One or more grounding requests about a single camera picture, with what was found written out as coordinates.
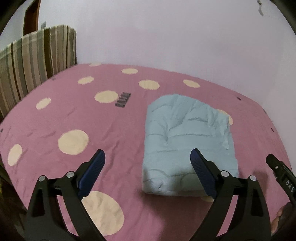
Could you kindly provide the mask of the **person's right hand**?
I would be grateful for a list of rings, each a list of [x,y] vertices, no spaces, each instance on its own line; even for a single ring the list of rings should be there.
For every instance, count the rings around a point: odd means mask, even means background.
[[[277,214],[276,218],[271,222],[271,235],[274,235],[284,225],[293,211],[293,205],[288,202],[285,206],[282,206]]]

